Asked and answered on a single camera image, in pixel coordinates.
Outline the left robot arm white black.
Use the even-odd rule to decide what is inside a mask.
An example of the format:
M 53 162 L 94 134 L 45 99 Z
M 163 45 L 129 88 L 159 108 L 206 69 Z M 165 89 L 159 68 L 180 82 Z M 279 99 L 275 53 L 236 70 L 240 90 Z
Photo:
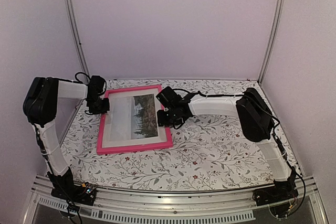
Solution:
M 35 130 L 40 152 L 49 167 L 48 177 L 51 181 L 61 181 L 57 190 L 67 200 L 77 197 L 78 188 L 70 182 L 73 181 L 72 172 L 56 133 L 58 99 L 84 100 L 88 115 L 105 114 L 110 109 L 109 99 L 101 97 L 106 88 L 107 82 L 101 76 L 89 77 L 87 84 L 78 79 L 35 77 L 24 100 L 23 112 Z

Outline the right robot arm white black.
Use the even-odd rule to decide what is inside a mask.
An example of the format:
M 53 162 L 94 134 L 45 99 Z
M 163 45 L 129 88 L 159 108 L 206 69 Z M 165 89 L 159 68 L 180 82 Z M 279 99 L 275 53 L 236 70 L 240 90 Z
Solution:
M 271 196 L 282 201 L 291 194 L 299 175 L 290 165 L 287 151 L 276 134 L 280 122 L 256 89 L 248 88 L 241 94 L 187 92 L 184 97 L 177 91 L 166 87 L 156 95 L 163 106 L 157 112 L 160 127 L 177 130 L 188 119 L 200 115 L 238 118 L 243 136 L 259 147 L 272 171 L 275 186 Z

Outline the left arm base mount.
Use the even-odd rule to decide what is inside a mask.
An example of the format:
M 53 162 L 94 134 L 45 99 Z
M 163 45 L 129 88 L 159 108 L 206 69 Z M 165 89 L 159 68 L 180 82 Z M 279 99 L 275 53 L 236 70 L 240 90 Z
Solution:
M 62 176 L 54 175 L 51 172 L 47 172 L 47 176 L 53 184 L 51 191 L 53 197 L 93 206 L 97 194 L 96 187 L 88 182 L 75 185 L 70 168 Z

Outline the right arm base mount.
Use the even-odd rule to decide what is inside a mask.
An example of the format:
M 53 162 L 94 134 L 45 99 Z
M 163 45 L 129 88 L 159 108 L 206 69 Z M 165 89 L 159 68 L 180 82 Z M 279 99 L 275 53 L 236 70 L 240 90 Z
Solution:
M 254 190 L 252 198 L 257 206 L 262 206 L 294 199 L 298 195 L 295 177 L 290 177 L 282 182 L 274 180 L 274 185 L 271 187 Z

